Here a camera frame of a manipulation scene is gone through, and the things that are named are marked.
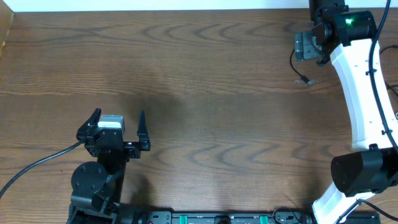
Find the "green led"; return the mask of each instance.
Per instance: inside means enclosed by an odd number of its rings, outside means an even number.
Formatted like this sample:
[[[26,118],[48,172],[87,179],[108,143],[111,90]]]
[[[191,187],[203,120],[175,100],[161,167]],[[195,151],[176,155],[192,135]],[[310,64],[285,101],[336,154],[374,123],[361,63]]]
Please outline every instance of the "green led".
[[[346,23],[347,23],[348,25],[351,25],[352,22],[353,22],[352,19],[346,19]]]

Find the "white background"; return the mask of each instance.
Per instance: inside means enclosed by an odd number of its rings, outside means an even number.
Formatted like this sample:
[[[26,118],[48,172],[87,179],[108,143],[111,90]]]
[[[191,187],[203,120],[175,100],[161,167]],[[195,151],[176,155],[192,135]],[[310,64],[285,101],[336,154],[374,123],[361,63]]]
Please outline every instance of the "white background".
[[[14,12],[308,8],[308,0],[4,0]],[[386,0],[346,0],[354,7],[384,7]],[[392,0],[392,7],[398,1]]]

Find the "wooden edge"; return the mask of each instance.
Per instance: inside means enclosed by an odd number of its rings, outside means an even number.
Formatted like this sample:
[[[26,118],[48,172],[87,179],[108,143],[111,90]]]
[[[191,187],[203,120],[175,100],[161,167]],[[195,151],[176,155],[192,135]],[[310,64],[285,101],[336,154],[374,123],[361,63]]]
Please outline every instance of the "wooden edge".
[[[2,50],[6,45],[6,39],[10,31],[13,17],[14,12],[3,0],[0,0],[0,59]]]

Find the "green connector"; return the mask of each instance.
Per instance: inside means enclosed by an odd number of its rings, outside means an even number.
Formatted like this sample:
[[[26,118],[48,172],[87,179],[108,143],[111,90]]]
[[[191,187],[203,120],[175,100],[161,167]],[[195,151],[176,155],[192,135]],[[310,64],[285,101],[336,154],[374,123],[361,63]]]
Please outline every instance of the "green connector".
[[[188,224],[188,216],[180,215],[180,224]]]
[[[265,215],[260,216],[260,224],[269,224],[268,216],[265,216]]]

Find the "wooden table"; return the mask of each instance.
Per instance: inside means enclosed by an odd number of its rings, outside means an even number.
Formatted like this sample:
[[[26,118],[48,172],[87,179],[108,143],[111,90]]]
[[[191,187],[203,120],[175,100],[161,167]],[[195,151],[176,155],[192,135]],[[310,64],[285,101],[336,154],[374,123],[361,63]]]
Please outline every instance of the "wooden table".
[[[398,42],[397,12],[382,46]],[[127,165],[123,202],[306,207],[331,183],[331,159],[351,152],[334,68],[295,63],[320,80],[309,88],[289,67],[294,33],[311,25],[308,9],[17,13],[0,63],[0,186],[72,145],[95,108],[125,116],[125,140],[137,139],[145,109],[152,149]],[[397,54],[381,59],[390,84]],[[23,175],[1,199],[0,223],[65,223],[70,177],[93,160],[79,147]],[[398,215],[397,194],[371,201]]]

